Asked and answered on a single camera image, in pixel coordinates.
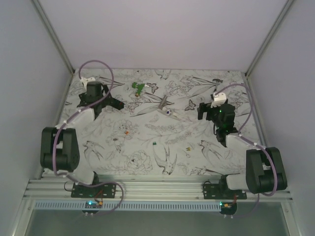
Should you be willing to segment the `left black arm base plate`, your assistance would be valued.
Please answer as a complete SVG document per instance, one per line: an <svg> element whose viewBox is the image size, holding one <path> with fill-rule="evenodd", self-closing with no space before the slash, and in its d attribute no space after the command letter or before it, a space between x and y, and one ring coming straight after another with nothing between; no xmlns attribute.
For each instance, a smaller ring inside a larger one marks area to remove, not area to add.
<svg viewBox="0 0 315 236"><path fill-rule="evenodd" d="M72 198L110 198L115 197L116 185L107 184L99 187L74 185L71 191Z"/></svg>

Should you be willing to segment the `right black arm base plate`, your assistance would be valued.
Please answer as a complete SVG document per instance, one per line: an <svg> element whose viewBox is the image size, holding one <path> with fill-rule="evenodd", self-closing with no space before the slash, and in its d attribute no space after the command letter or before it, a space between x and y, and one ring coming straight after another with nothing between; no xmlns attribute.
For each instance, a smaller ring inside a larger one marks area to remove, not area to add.
<svg viewBox="0 0 315 236"><path fill-rule="evenodd" d="M206 181L202 184L203 197L206 200L246 200L247 194L242 190L230 190L220 184Z"/></svg>

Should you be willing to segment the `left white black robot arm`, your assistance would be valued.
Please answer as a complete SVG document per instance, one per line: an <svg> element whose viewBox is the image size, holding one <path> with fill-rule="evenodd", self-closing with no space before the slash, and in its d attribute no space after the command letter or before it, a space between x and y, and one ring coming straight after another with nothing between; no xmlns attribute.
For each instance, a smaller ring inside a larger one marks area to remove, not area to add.
<svg viewBox="0 0 315 236"><path fill-rule="evenodd" d="M95 181L95 172L84 158L79 139L85 126L93 122L103 108L124 108L124 103L112 97L110 91L111 87L105 84L88 82L86 91L79 95L80 103L75 113L54 127L45 127L41 133L42 168L83 185L83 192L91 198L100 193L101 186Z"/></svg>

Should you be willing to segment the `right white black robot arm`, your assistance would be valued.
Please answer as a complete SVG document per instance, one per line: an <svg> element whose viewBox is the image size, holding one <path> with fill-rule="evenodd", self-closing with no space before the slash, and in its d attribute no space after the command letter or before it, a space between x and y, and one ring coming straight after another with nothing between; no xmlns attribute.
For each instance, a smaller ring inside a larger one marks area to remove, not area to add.
<svg viewBox="0 0 315 236"><path fill-rule="evenodd" d="M218 193L222 198L231 198L236 190L248 190L265 196L286 190L287 177L280 150L276 147L263 147L242 135L234 124L233 105L225 102L215 107L212 103L200 103L197 112L199 120L206 113L206 120L214 124L214 134L222 146L245 157L246 170L243 174L221 177Z"/></svg>

